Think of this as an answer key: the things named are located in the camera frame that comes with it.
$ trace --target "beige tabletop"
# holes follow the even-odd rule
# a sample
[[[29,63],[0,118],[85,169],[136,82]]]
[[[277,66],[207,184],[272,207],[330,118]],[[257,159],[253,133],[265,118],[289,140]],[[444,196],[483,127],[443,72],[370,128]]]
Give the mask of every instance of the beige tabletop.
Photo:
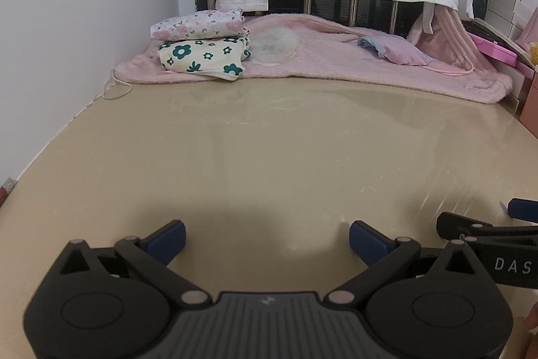
[[[538,141],[505,110],[397,87],[314,79],[136,86],[53,140],[0,209],[0,357],[33,358],[22,315],[73,238],[110,246],[174,218],[170,267],[219,291],[325,294],[364,269],[349,224],[443,245],[454,211],[509,224],[538,199]],[[534,291],[502,288],[516,317]],[[516,328],[504,357],[521,357]]]

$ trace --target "pink floral fabric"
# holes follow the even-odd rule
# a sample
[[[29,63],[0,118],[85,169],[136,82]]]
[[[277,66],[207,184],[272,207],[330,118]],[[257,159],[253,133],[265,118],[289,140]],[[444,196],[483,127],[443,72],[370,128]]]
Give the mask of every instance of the pink floral fabric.
[[[244,37],[248,34],[243,27],[244,20],[240,8],[198,11],[190,16],[171,17],[153,25],[150,36],[161,41]]]

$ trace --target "stack of folded clothes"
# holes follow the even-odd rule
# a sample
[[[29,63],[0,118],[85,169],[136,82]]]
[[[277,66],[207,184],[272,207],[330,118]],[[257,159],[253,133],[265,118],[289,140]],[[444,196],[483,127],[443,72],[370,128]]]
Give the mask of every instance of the stack of folded clothes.
[[[205,10],[153,25],[151,37],[163,41],[159,46],[162,67],[236,80],[244,71],[241,61],[250,57],[242,14],[240,8]]]

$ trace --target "yellow object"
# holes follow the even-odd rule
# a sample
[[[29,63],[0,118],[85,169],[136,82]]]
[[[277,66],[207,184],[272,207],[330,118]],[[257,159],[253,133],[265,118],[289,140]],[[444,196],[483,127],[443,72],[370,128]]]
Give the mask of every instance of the yellow object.
[[[531,53],[531,63],[538,64],[538,43],[532,42],[529,46],[531,47],[529,50]]]

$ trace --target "white cord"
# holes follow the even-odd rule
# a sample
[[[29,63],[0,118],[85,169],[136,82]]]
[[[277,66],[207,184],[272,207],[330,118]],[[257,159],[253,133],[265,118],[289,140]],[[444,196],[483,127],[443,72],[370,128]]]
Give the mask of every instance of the white cord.
[[[122,96],[127,95],[131,90],[133,90],[132,84],[129,84],[129,83],[126,83],[125,81],[121,81],[120,79],[117,79],[116,76],[114,75],[114,71],[115,71],[115,68],[112,69],[112,72],[110,73],[110,76],[108,77],[107,82],[104,83],[104,86],[103,86],[103,99],[118,99],[118,98],[121,98]],[[108,85],[108,83],[110,83],[111,78],[114,80],[114,83],[110,87],[107,88],[107,85]],[[114,87],[116,84],[123,84],[123,85],[129,86],[129,89],[125,93],[122,93],[121,95],[118,95],[118,96],[114,96],[114,97],[105,96],[106,93],[108,92],[108,90],[111,89],[112,87]]]

